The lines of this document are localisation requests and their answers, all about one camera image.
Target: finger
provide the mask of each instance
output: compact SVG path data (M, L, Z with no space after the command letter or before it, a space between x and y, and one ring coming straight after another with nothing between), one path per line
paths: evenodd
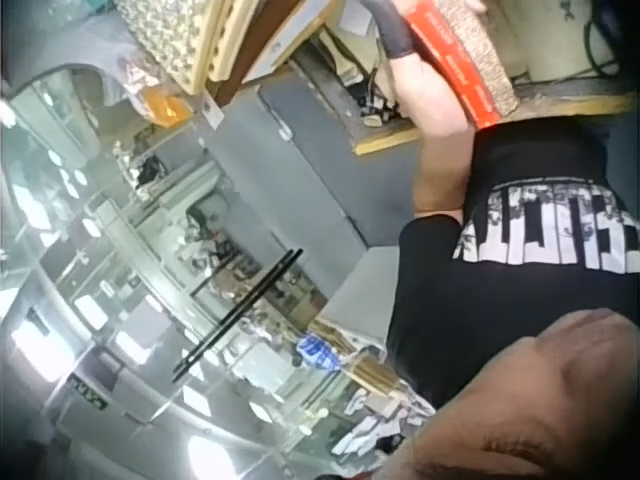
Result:
M409 25L391 0L362 0L362 4L371 12L378 25L380 42L390 60L414 53Z
M474 13L487 13L487 6L482 0L466 0L467 7Z

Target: fluorescent light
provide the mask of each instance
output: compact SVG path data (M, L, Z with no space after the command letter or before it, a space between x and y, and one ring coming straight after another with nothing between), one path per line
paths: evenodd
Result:
M89 232L89 235L91 235L92 237L100 238L102 236L102 232L100 231L98 224L93 220L91 220L90 218L83 218L82 225L84 225L84 228L87 230L87 232Z
M55 165L61 167L62 159L60 158L60 155L58 155L53 150L49 150L48 153L49 153L49 160L51 160Z
M33 198L31 192L20 185L13 186L13 194L16 197L20 210L27 216L29 224L39 230L51 230L49 215L44 206Z
M71 183L65 182L64 187L67 189L67 193L72 197L78 200L80 198L80 194L76 187L74 187Z
M185 358L189 352L187 350L182 350L182 358ZM202 367L200 366L200 362L196 363L193 367L189 369L189 373L196 377L198 380L204 382L204 373L202 373Z
M182 399L184 400L184 403L189 405L196 412L201 413L205 417L211 416L211 409L209 408L209 400L207 400L207 397L196 392L188 385L182 387Z
M147 363L151 350L142 348L128 333L118 333L116 335L116 344L138 365Z
M78 183L83 187L86 187L89 184L89 181L87 180L87 176L84 173L82 173L80 170L75 170L73 172L73 176L76 177L76 180L78 181Z
M58 239L58 234L57 233L41 233L40 234L40 241L42 242L42 244L45 247L50 247L51 245L53 245L54 243L56 243L56 240Z
M16 125L16 113L7 102L0 99L0 123L7 128L13 128Z
M20 289L18 287L0 290L0 319L7 315L19 291Z
M163 313L164 312L164 308L162 308L162 304L158 301L158 299L156 297L154 297L153 295L149 294L146 295L144 297L144 299L147 301L147 303L149 305L151 305L151 307L158 313Z
M50 107L53 107L53 98L51 98L51 95L49 95L47 92L44 92L42 94L42 98L44 99L44 103L46 103Z
M273 423L271 419L271 415L267 412L262 405L258 405L257 403L249 402L249 407L251 411L253 411L254 415L258 417L263 422Z
M227 451L203 437L191 437L189 463L198 480L239 480Z
M11 337L47 382L55 382L73 368L73 352L59 335L50 333L45 337L33 323L25 321Z
M91 295L80 297L73 304L96 330L100 330L109 320L109 316L100 308L100 305L96 303Z

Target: wooden shelf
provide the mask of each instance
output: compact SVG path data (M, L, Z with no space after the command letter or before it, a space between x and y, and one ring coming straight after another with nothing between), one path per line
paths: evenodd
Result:
M298 49L292 57L291 66L325 108L342 121L356 155L367 155L419 138L416 128L405 119L394 120L379 128L364 125L356 101L310 45L305 44ZM505 122L539 117L614 115L638 107L638 95L632 84L608 79L581 78L522 84L515 90L521 104Z

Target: person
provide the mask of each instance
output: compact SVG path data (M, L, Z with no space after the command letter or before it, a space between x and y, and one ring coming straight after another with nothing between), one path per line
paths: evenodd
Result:
M372 11L423 142L387 346L437 413L366 475L639 478L640 224L606 149L569 118L476 132L406 48L410 3Z

